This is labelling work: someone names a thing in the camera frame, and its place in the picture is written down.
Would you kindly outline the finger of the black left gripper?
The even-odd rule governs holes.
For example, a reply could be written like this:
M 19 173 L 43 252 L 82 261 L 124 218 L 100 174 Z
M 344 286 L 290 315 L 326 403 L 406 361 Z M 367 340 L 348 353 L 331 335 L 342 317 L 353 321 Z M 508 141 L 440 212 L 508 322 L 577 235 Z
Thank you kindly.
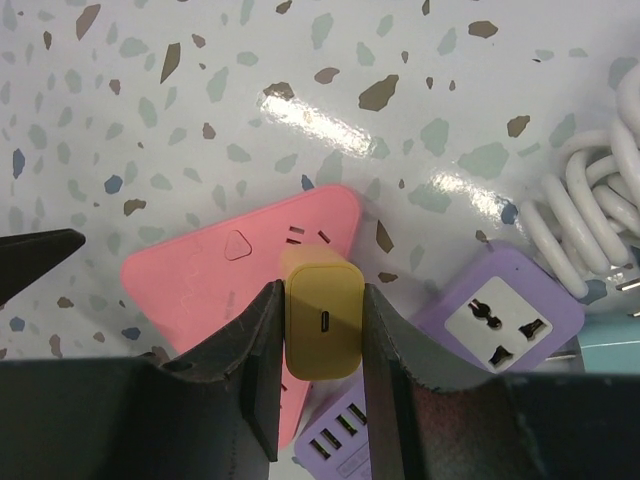
M 1 305 L 61 264 L 85 242 L 82 233 L 70 228 L 2 237 Z

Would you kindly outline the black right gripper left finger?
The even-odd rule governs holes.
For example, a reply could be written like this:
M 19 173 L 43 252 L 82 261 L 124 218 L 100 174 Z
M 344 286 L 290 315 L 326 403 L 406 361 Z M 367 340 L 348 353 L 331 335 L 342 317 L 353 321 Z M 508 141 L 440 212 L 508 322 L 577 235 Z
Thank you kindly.
M 240 413 L 269 461 L 278 453 L 284 282 L 267 283 L 235 319 L 162 368 L 196 384 L 237 380 Z

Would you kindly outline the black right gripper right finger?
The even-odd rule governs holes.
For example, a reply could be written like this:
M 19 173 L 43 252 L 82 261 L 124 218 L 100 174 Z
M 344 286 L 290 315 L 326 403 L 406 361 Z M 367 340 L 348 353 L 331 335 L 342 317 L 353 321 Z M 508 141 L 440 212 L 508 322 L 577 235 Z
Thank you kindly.
M 373 478 L 499 478 L 499 455 L 460 411 L 494 375 L 430 339 L 372 284 L 362 354 Z

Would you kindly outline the pink triangular power strip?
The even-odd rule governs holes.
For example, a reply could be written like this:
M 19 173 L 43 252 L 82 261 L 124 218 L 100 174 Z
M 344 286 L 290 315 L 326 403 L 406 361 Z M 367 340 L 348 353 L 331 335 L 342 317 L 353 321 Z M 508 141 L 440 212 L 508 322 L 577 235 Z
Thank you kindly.
M 178 353 L 237 317 L 269 282 L 283 279 L 294 245 L 328 246 L 349 261 L 361 206 L 348 187 L 326 185 L 129 256 L 126 292 Z M 295 437 L 310 386 L 282 369 L 278 446 Z

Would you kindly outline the yellow plug adapter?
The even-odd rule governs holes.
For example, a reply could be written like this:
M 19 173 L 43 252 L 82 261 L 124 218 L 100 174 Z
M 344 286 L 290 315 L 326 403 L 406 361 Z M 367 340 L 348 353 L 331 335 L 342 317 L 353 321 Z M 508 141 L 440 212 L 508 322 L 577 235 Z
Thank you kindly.
M 294 245 L 281 256 L 285 358 L 294 377 L 336 380 L 361 363 L 365 281 L 328 246 Z

